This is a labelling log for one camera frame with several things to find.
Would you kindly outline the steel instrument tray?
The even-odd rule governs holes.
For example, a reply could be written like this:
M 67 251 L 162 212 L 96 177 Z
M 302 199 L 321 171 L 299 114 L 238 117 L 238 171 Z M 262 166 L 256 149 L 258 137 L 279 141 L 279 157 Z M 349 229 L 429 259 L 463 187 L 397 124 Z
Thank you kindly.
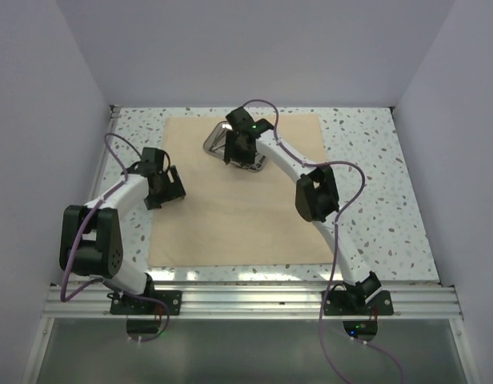
M 215 158 L 218 158 L 222 161 L 224 159 L 224 154 L 225 154 L 226 133 L 229 130 L 231 130 L 231 126 L 228 122 L 226 121 L 219 122 L 211 131 L 210 135 L 204 141 L 202 145 L 204 151 L 207 154 Z M 266 156 L 257 153 L 255 155 L 255 162 L 251 165 L 240 164 L 235 160 L 231 160 L 230 163 L 238 168 L 249 170 L 250 172 L 260 172 L 266 167 L 268 163 L 268 159 Z

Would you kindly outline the beige surgical cloth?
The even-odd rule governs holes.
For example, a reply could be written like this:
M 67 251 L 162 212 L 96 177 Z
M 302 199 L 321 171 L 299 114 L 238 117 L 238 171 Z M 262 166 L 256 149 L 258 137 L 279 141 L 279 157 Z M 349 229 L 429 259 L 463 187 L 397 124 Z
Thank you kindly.
M 203 143 L 221 118 L 169 118 L 164 150 L 186 191 L 154 212 L 149 266 L 323 264 L 333 253 L 295 209 L 295 184 L 273 162 L 227 165 Z

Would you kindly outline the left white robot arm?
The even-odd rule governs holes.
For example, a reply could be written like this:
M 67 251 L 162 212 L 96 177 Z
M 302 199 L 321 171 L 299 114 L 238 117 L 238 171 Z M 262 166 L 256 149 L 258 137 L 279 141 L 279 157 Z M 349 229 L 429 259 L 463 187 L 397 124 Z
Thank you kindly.
M 68 206 L 62 219 L 59 265 L 64 271 L 60 300 L 70 301 L 89 285 L 101 282 L 128 295 L 139 314 L 156 306 L 151 277 L 124 259 L 120 221 L 138 203 L 157 210 L 166 202 L 185 198 L 175 166 L 129 168 L 123 178 L 98 198 Z

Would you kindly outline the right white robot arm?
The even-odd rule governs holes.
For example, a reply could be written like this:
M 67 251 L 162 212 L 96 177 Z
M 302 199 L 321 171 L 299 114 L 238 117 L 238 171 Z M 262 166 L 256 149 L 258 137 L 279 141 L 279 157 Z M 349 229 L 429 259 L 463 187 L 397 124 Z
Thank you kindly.
M 252 166 L 257 155 L 272 161 L 295 183 L 295 208 L 300 217 L 315 226 L 333 251 L 333 265 L 343 277 L 341 302 L 356 314 L 365 314 L 375 305 L 382 284 L 367 265 L 339 219 L 359 197 L 355 193 L 345 205 L 339 204 L 333 165 L 341 161 L 313 162 L 289 145 L 276 130 L 261 131 L 255 123 L 249 130 L 226 132 L 224 162 Z

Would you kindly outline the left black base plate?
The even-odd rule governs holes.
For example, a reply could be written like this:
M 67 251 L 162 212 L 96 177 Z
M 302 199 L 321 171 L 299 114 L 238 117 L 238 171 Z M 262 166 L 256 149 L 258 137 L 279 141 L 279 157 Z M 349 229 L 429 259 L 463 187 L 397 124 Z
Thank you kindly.
M 113 315 L 169 314 L 178 316 L 182 305 L 181 290 L 155 290 L 149 298 L 132 298 L 130 295 L 109 293 L 110 313 Z

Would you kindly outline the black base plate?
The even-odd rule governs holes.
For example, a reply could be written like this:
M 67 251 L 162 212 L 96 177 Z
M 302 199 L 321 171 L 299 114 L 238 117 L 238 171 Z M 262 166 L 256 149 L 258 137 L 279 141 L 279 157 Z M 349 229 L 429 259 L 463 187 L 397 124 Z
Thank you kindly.
M 155 290 L 149 298 L 132 298 L 130 295 L 109 293 L 110 313 L 113 315 L 169 314 L 178 316 L 182 305 L 181 290 Z
M 325 316 L 391 316 L 395 313 L 391 294 L 380 290 L 372 298 L 361 300 L 354 298 L 343 285 L 335 284 L 328 294 L 321 292 L 325 299 L 323 314 Z

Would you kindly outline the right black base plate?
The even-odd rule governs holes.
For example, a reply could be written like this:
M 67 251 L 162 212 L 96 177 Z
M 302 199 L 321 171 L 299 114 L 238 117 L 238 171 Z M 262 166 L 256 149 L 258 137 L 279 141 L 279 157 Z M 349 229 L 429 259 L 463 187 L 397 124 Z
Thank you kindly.
M 354 298 L 343 285 L 335 284 L 328 294 L 321 292 L 325 299 L 323 314 L 325 316 L 391 316 L 395 313 L 391 294 L 380 290 L 372 298 L 361 300 Z

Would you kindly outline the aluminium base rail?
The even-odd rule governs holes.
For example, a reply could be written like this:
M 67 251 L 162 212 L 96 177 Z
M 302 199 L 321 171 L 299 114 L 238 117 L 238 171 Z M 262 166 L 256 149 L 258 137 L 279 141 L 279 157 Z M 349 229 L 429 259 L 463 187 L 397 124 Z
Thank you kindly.
M 155 286 L 175 297 L 177 319 L 315 320 L 324 282 L 160 282 Z M 52 287 L 42 309 L 45 318 L 109 318 L 108 289 L 94 285 L 69 302 Z M 456 320 L 463 316 L 453 288 L 436 284 L 387 284 L 371 300 L 362 318 L 381 320 Z

